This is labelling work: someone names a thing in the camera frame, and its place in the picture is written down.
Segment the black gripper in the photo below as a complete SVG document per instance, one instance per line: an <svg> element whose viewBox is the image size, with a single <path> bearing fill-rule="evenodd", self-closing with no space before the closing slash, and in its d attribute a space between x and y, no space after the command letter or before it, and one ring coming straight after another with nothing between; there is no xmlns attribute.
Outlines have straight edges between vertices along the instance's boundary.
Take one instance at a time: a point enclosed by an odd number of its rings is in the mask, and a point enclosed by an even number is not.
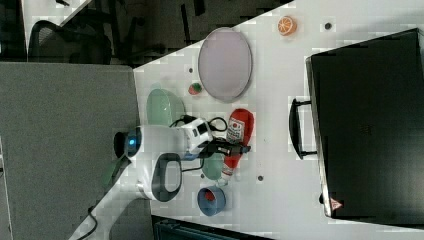
<svg viewBox="0 0 424 240"><path fill-rule="evenodd" d="M230 145L223 138L215 138L206 144L203 150L199 153L199 157L208 158L214 153L221 153L225 156L237 156L248 153L250 150L250 146Z"/></svg>

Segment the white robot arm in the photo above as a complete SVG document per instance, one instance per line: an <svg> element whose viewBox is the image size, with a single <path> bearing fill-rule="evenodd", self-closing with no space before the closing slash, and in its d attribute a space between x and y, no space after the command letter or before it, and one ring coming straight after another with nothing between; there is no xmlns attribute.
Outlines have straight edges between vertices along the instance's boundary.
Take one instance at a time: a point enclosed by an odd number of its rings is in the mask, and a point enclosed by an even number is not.
<svg viewBox="0 0 424 240"><path fill-rule="evenodd" d="M209 126L144 125L127 135L126 157L130 164L104 197L88 210L88 216L69 240L109 240L110 232L126 207L138 198L168 202L182 185L184 160L207 158L214 153L236 156L250 147L215 137Z"/></svg>

